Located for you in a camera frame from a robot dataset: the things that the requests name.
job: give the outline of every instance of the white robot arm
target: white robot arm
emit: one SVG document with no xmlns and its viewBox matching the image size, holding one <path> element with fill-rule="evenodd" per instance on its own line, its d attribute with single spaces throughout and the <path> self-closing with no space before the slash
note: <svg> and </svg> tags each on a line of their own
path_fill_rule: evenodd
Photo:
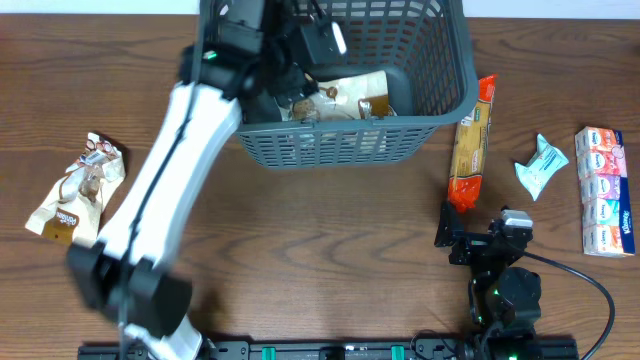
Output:
<svg viewBox="0 0 640 360">
<path fill-rule="evenodd" d="M 169 271 L 209 169 L 242 121 L 238 98 L 303 99 L 318 90 L 305 69 L 346 51 L 319 7 L 309 22 L 293 13 L 295 0 L 235 0 L 224 17 L 211 1 L 201 3 L 198 41 L 182 54 L 181 83 L 130 193 L 93 247 L 67 254 L 86 304 L 118 324 L 121 358 L 124 334 L 158 359 L 208 358 L 186 316 L 192 287 Z"/>
<path fill-rule="evenodd" d="M 129 256 L 132 266 L 144 257 L 153 263 L 157 271 L 171 268 L 193 202 L 216 156 L 242 118 L 237 100 L 227 101 L 222 98 L 221 90 L 203 84 L 176 85 L 171 92 L 164 125 L 138 178 L 118 211 L 98 235 L 98 241 L 105 244 L 106 256 L 122 259 L 127 252 L 132 221 L 183 126 L 192 95 L 191 120 L 184 125 L 183 138 L 167 159 L 163 175 L 142 210 Z M 144 327 L 120 325 L 125 326 L 124 332 L 129 337 L 143 341 L 149 351 L 161 359 L 194 359 L 202 343 L 202 335 L 191 326 L 186 316 L 171 335 L 160 339 L 153 337 Z"/>
</svg>

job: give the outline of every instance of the pasta package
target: pasta package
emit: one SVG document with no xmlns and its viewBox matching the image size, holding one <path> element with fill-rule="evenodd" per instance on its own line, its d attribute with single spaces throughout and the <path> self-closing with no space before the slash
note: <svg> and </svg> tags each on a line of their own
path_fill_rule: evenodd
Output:
<svg viewBox="0 0 640 360">
<path fill-rule="evenodd" d="M 480 196 L 482 171 L 487 156 L 491 109 L 497 75 L 480 79 L 475 108 L 458 123 L 449 173 L 449 201 L 459 213 L 475 207 Z"/>
</svg>

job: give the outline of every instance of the wooden table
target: wooden table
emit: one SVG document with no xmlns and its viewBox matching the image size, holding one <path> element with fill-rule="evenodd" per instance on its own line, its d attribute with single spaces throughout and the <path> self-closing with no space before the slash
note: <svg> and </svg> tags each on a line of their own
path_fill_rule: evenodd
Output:
<svg viewBox="0 0 640 360">
<path fill-rule="evenodd" d="M 535 221 L 529 250 L 601 281 L 615 298 L 613 333 L 597 358 L 640 356 L 640 258 L 585 256 L 573 136 L 623 131 L 640 214 L 640 23 L 470 20 L 478 74 L 499 73 L 482 196 L 466 221 L 484 231 L 500 208 Z M 0 358 L 74 358 L 115 326 L 85 310 L 66 248 L 24 229 L 65 167 L 98 130 L 125 144 L 122 201 L 152 145 L 194 17 L 0 17 Z M 515 177 L 542 133 L 570 164 L 537 202 Z M 454 127 L 390 166 L 273 172 L 231 141 L 201 192 L 177 271 L 195 283 L 195 325 L 266 339 L 408 338 L 470 327 L 469 270 L 433 247 Z M 586 352 L 607 306 L 574 276 L 542 275 L 540 334 L 572 335 Z"/>
</svg>

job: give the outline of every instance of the snack bag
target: snack bag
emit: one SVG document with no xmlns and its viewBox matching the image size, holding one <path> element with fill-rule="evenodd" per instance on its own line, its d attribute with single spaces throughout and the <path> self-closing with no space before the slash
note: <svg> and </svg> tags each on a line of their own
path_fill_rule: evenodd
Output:
<svg viewBox="0 0 640 360">
<path fill-rule="evenodd" d="M 280 108 L 283 121 L 353 120 L 395 116 L 384 71 L 318 83 L 317 93 Z"/>
<path fill-rule="evenodd" d="M 66 245 L 91 247 L 98 236 L 100 215 L 124 176 L 122 153 L 89 133 L 84 153 L 53 185 L 25 228 Z"/>
</svg>

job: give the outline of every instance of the black cable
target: black cable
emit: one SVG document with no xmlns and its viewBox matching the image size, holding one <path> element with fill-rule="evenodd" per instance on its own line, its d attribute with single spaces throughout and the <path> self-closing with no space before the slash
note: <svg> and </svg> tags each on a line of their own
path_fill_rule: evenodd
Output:
<svg viewBox="0 0 640 360">
<path fill-rule="evenodd" d="M 169 148 L 169 151 L 167 152 L 167 155 L 165 155 L 165 158 L 162 160 L 162 163 L 160 164 L 160 167 L 158 168 L 158 171 L 156 172 L 155 176 L 153 177 L 153 180 L 151 180 L 151 183 L 149 184 L 149 188 L 147 189 L 147 192 L 144 194 L 144 197 L 142 198 L 142 202 L 140 203 L 140 207 L 138 208 L 138 211 L 136 212 L 136 216 L 134 217 L 133 221 L 131 222 L 131 226 L 130 226 L 130 236 L 129 236 L 129 241 L 127 243 L 127 249 L 125 250 L 123 256 L 122 256 L 122 261 L 121 261 L 121 266 L 120 266 L 120 278 L 119 280 L 119 285 L 120 285 L 120 290 L 121 290 L 121 300 L 120 300 L 120 304 L 118 306 L 118 327 L 120 329 L 120 359 L 126 359 L 126 354 L 128 352 L 128 348 L 130 346 L 130 344 L 127 344 L 124 341 L 124 327 L 126 327 L 128 325 L 128 319 L 127 319 L 127 298 L 128 298 L 128 286 L 127 286 L 127 281 L 129 279 L 129 267 L 130 267 L 130 261 L 131 261 L 131 249 L 133 247 L 133 243 L 135 242 L 138 233 L 139 233 L 139 229 L 138 226 L 140 224 L 140 221 L 142 220 L 142 214 L 147 206 L 147 203 L 149 202 L 149 199 L 151 198 L 151 194 L 153 193 L 153 190 L 155 189 L 156 185 L 158 184 L 158 181 L 160 180 L 160 177 L 162 176 L 162 174 L 164 173 L 164 170 L 166 169 L 169 160 L 171 160 L 171 157 L 173 156 L 173 153 L 175 152 L 176 148 L 178 147 L 178 144 L 180 144 L 180 142 L 183 140 L 184 138 L 184 133 L 185 130 L 187 128 L 187 125 L 189 124 L 189 122 L 191 121 L 192 118 L 192 112 L 193 112 L 193 107 L 195 105 L 195 99 L 196 99 L 196 85 L 198 83 L 198 80 L 200 79 L 200 68 L 201 68 L 201 63 L 202 63 L 202 54 L 203 54 L 203 48 L 204 48 L 204 33 L 206 31 L 206 27 L 207 27 L 207 23 L 208 23 L 208 19 L 209 19 L 209 12 L 208 10 L 210 9 L 211 6 L 211 1 L 216 1 L 216 0 L 202 0 L 200 2 L 200 16 L 198 18 L 198 27 L 197 27 L 197 34 L 196 34 L 196 44 L 194 47 L 194 51 L 193 51 L 193 65 L 191 68 L 191 82 L 193 83 L 193 88 L 191 89 L 191 97 L 189 98 L 189 105 L 187 107 L 187 112 L 185 114 L 185 118 L 182 121 L 182 125 L 180 125 L 180 127 L 178 128 L 178 131 L 176 132 L 176 137 L 173 141 L 173 143 L 171 144 L 171 147 Z"/>
<path fill-rule="evenodd" d="M 600 347 L 602 346 L 602 344 L 604 343 L 604 341 L 607 339 L 607 336 L 609 336 L 609 333 L 611 332 L 611 329 L 613 328 L 613 321 L 616 318 L 616 306 L 613 302 L 613 298 L 611 297 L 611 294 L 609 294 L 609 292 L 607 291 L 607 289 L 605 289 L 604 286 L 602 286 L 599 282 L 597 282 L 596 280 L 594 280 L 592 277 L 581 273 L 580 271 L 569 267 L 567 265 L 561 264 L 557 261 L 553 261 L 550 259 L 547 259 L 545 257 L 542 257 L 540 255 L 535 255 L 535 254 L 531 254 L 528 253 L 524 250 L 520 250 L 516 247 L 514 247 L 513 245 L 511 245 L 511 247 L 513 248 L 513 252 L 517 255 L 520 256 L 525 256 L 534 260 L 538 260 L 540 262 L 543 262 L 547 265 L 551 265 L 554 267 L 557 267 L 558 269 L 562 269 L 568 273 L 571 273 L 581 279 L 583 279 L 584 281 L 588 282 L 589 284 L 593 285 L 596 289 L 600 290 L 600 292 L 604 295 L 604 297 L 607 299 L 607 303 L 609 304 L 609 320 L 607 320 L 607 325 L 604 328 L 604 331 L 602 332 L 602 334 L 600 335 L 600 338 L 598 338 L 598 341 L 596 341 L 596 343 L 591 347 L 591 349 L 589 351 L 587 351 L 587 353 L 582 357 L 582 360 L 588 360 L 590 359 L 593 354 L 596 353 L 596 351 L 598 351 L 598 349 L 600 349 Z"/>
</svg>

